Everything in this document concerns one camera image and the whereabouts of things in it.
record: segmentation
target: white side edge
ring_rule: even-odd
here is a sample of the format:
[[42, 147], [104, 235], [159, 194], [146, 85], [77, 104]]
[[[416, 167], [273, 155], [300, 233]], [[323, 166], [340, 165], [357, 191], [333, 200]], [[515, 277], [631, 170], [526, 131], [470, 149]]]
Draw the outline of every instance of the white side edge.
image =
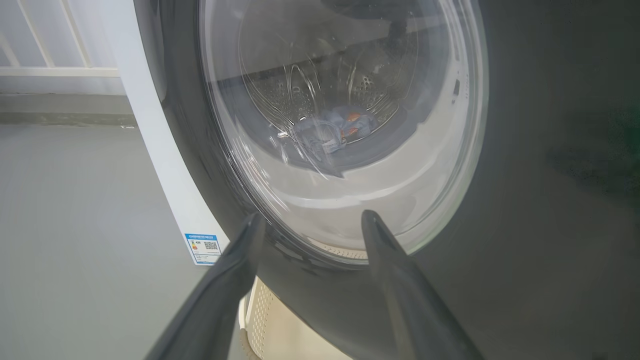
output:
[[132, 0], [102, 0], [101, 16], [140, 132], [193, 262], [185, 234], [210, 234], [221, 250], [227, 235], [204, 202], [178, 151], [149, 71]]

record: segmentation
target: white wall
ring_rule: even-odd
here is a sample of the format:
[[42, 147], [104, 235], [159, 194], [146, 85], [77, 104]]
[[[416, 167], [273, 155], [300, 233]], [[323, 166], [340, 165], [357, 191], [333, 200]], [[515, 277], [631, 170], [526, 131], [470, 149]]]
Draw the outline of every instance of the white wall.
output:
[[0, 93], [124, 95], [98, 0], [1, 1]]

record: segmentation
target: dark gray surface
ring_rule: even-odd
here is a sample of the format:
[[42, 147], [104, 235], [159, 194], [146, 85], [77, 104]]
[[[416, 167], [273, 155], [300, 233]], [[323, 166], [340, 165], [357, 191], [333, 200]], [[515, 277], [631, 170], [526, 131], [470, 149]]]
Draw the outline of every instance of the dark gray surface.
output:
[[0, 126], [0, 359], [142, 359], [206, 270], [137, 129]]

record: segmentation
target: qr code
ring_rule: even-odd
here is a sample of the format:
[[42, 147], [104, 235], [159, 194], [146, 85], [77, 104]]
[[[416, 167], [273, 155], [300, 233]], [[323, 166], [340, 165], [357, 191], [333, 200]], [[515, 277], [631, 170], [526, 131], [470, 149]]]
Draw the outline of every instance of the qr code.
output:
[[218, 249], [218, 243], [214, 243], [213, 241], [205, 241], [204, 242], [204, 246], [206, 247], [207, 250], [217, 250]]

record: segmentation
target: blue and white sticker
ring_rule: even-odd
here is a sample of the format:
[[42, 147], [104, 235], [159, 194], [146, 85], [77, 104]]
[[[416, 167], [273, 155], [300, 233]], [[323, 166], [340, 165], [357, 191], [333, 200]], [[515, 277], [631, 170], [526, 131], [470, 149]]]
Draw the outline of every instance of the blue and white sticker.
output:
[[198, 264], [213, 265], [222, 254], [218, 238], [215, 235], [185, 234], [185, 236]]

